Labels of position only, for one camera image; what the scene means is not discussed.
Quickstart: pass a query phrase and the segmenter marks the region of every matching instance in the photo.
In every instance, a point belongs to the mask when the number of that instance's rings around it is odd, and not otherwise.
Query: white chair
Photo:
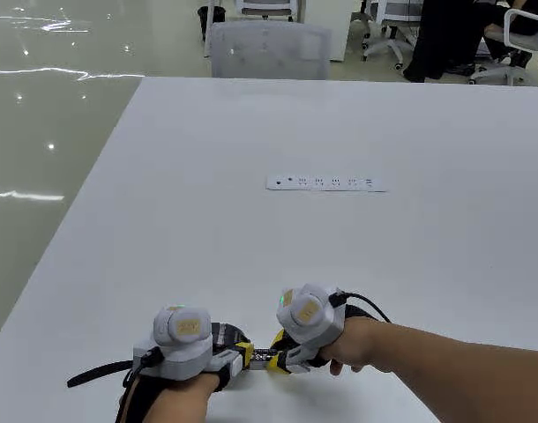
[[[214,78],[328,79],[331,31],[278,21],[215,23]]]
[[[369,55],[389,48],[398,60],[394,68],[396,70],[402,69],[404,66],[402,50],[412,51],[413,47],[406,40],[397,40],[398,29],[402,26],[420,26],[420,20],[422,19],[422,0],[379,0],[370,4],[369,15],[378,25],[382,27],[389,26],[391,28],[391,34],[387,40],[382,40],[371,45],[364,42],[362,60],[365,62]]]
[[[216,3],[217,0],[208,0],[205,57],[210,55],[210,31]],[[293,22],[298,16],[298,0],[235,0],[235,9],[238,14],[261,16],[263,19],[269,16],[288,16],[288,21]]]
[[[235,0],[235,8],[242,15],[288,16],[289,21],[298,15],[298,0]]]
[[[510,23],[512,16],[520,15],[528,19],[538,21],[538,15],[530,13],[528,11],[521,11],[518,9],[510,9],[504,15],[504,31],[489,31],[484,34],[486,38],[495,41],[501,41],[507,47],[512,47],[517,50],[526,51],[528,53],[538,53],[538,33],[535,35],[520,35],[518,33],[510,32]],[[509,86],[514,86],[514,80],[526,80],[529,81],[530,77],[524,68],[518,66],[500,65],[494,69],[482,69],[471,75],[469,84],[476,84],[477,80],[486,77],[506,77],[506,82]]]

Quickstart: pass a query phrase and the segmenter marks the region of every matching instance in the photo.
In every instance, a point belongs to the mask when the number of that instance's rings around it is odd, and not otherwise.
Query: hand
[[[373,349],[377,339],[377,332],[382,325],[367,317],[350,317],[344,324],[343,333],[328,346],[320,350],[320,356],[331,360],[330,373],[337,376],[341,373],[343,365],[351,366],[352,371],[358,373],[364,366],[373,363]]]

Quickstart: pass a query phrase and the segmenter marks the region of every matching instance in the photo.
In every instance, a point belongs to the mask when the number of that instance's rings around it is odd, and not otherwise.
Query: power outlet
[[[275,175],[267,178],[266,187],[279,191],[386,192],[386,189],[377,180],[354,176]]]

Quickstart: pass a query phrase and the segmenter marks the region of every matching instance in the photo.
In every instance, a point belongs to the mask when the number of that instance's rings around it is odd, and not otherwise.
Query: glossy floor
[[[141,77],[209,76],[200,5],[0,0],[0,328]],[[361,36],[333,78],[403,81],[388,53],[361,63]]]

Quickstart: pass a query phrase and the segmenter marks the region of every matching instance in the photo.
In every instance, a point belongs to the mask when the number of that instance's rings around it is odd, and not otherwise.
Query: black cable
[[[362,301],[365,301],[367,304],[369,304],[370,306],[372,306],[375,311],[377,311],[377,313],[380,314],[381,317],[383,317],[383,319],[385,320],[385,322],[387,323],[391,323],[391,319],[389,319],[385,313],[383,313],[383,311],[373,302],[371,301],[369,298],[367,297],[363,297],[362,295],[360,295],[359,293],[345,293],[345,295],[347,296],[347,298],[349,297],[354,297],[354,298],[358,298],[359,300],[362,300]]]
[[[124,377],[122,386],[126,388],[124,395],[122,395],[122,400],[120,401],[120,408],[118,409],[118,414],[116,415],[115,423],[120,423],[122,416],[124,414],[124,409],[126,408],[126,402],[128,401],[128,396],[130,395],[131,389],[134,386],[134,382],[138,378],[140,372],[144,368],[155,367],[161,364],[165,360],[163,353],[159,346],[155,346],[151,350],[148,350],[140,359],[139,366],[134,371],[128,372]]]

